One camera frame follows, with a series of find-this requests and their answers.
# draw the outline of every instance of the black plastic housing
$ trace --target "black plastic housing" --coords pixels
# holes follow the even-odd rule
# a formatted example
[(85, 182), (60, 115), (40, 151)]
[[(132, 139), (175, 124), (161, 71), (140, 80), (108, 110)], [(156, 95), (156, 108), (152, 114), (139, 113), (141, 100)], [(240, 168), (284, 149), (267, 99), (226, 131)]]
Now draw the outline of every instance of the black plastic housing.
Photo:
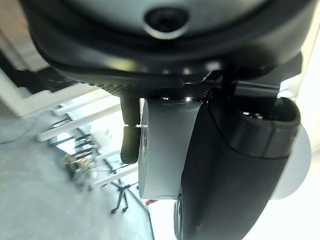
[(270, 199), (299, 124), (288, 99), (278, 98), (261, 119), (212, 94), (198, 112), (182, 173), (178, 239), (241, 240)]
[(262, 68), (292, 59), (317, 1), (272, 0), (232, 25), (174, 40), (119, 31), (62, 0), (20, 2), (38, 51), (65, 75), (101, 86), (181, 88), (212, 70)]

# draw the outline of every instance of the cable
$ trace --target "cable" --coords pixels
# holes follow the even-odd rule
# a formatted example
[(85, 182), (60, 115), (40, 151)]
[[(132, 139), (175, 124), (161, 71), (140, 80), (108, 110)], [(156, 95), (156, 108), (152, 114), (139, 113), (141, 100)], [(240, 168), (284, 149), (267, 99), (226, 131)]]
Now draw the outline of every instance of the cable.
[(8, 140), (8, 141), (3, 141), (0, 142), (0, 145), (4, 145), (4, 144), (10, 144), (10, 143), (14, 143), (14, 142), (18, 142), (20, 141), (24, 136), (26, 136), (31, 130), (32, 128), (38, 123), (38, 121), (40, 120), (40, 117), (42, 116), (42, 114), (40, 114), (39, 116), (37, 116), (35, 118), (35, 120), (33, 121), (33, 123), (31, 124), (31, 126), (24, 132), (24, 134), (22, 134), (20, 137), (14, 139), (14, 140)]
[(12, 44), (12, 42), (9, 40), (9, 38), (6, 36), (6, 34), (0, 29), (0, 35), (2, 36), (5, 43), (9, 46), (15, 57), (18, 59), (18, 61), (21, 63), (21, 65), (26, 70), (31, 70), (30, 65), (26, 62), (26, 60), (22, 57), (22, 55), (18, 52), (16, 47)]

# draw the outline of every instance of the gray carpet floor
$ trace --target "gray carpet floor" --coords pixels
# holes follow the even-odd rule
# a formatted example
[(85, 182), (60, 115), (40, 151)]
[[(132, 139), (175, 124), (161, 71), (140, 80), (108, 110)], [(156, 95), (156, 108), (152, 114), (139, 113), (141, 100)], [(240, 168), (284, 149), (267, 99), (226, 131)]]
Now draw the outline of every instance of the gray carpet floor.
[(149, 216), (130, 194), (128, 211), (111, 215), (114, 186), (80, 191), (63, 154), (35, 140), (58, 120), (49, 111), (18, 119), (0, 102), (0, 239), (152, 240)]

